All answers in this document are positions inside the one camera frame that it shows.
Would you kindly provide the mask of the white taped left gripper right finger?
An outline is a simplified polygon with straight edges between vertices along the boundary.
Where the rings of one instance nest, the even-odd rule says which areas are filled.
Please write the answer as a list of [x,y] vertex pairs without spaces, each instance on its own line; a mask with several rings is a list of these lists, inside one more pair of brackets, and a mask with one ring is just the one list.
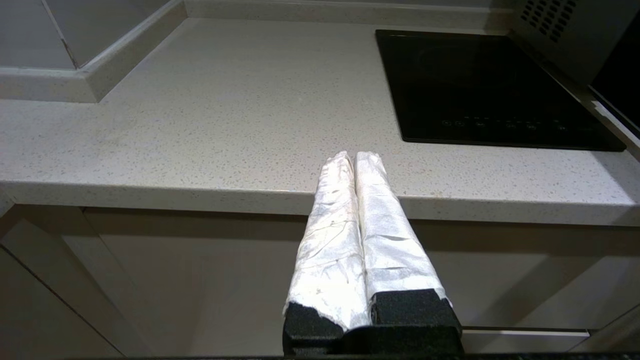
[[462,355],[461,324],[382,158],[359,152],[355,171],[371,324],[354,331],[354,353]]

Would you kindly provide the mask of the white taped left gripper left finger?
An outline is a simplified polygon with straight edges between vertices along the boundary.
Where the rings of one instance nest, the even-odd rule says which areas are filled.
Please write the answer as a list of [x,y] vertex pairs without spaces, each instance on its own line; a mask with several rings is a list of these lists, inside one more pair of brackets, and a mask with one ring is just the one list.
[[283,308],[286,356],[331,354],[371,325],[355,172],[346,151],[320,170]]

